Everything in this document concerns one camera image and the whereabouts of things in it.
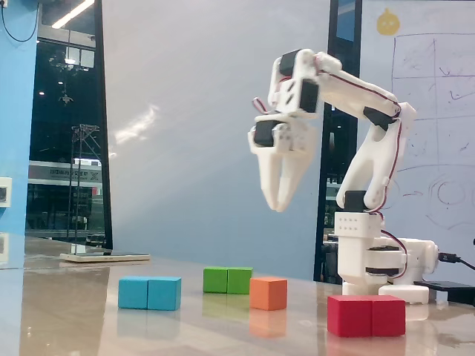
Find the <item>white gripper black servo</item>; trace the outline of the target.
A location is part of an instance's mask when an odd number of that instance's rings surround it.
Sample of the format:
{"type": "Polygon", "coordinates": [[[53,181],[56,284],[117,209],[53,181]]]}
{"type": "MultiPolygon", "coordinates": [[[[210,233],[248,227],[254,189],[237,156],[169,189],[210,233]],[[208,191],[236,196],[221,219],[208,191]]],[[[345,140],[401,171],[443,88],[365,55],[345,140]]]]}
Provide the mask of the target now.
{"type": "Polygon", "coordinates": [[[249,147],[258,155],[261,190],[273,211],[283,212],[290,204],[312,163],[317,135],[301,117],[277,113],[255,118],[248,132],[249,147]]]}

